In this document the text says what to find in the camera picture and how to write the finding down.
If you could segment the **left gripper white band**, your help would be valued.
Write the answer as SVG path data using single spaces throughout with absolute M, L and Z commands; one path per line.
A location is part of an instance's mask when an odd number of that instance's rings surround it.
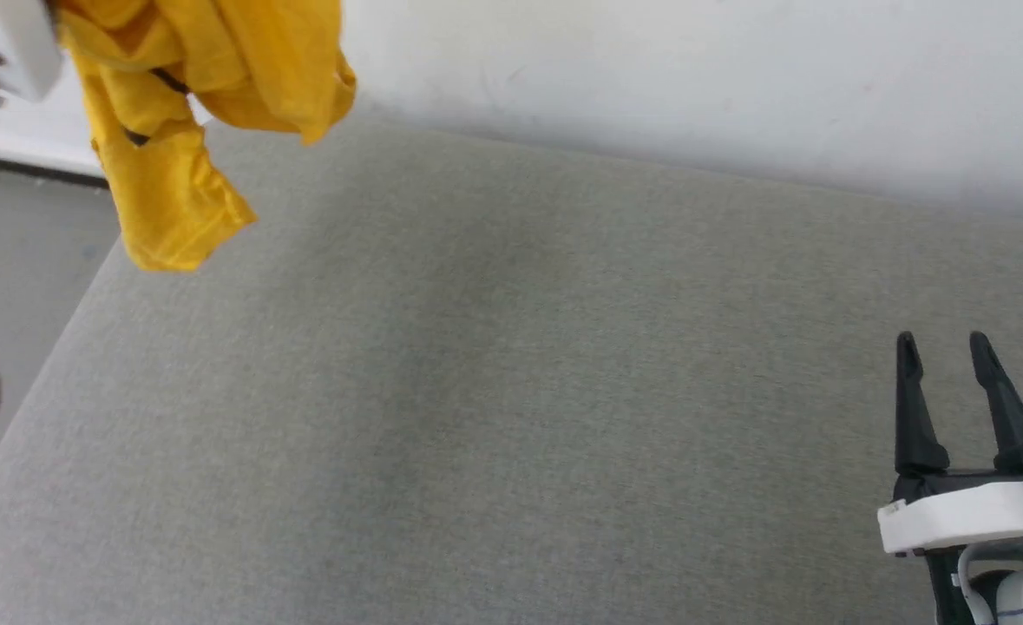
M 62 75 L 49 1 L 0 1 L 0 90 L 42 102 Z

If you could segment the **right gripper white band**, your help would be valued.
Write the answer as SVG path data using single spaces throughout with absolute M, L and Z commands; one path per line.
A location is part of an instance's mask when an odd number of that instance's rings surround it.
M 1023 474 L 1023 401 L 988 336 L 968 337 L 975 378 L 986 392 L 995 436 L 994 468 Z M 943 474 L 950 455 L 938 442 L 922 388 L 915 336 L 897 336 L 895 471 Z M 1023 624 L 1023 479 L 999 480 L 877 511 L 882 546 L 928 563 L 935 624 Z

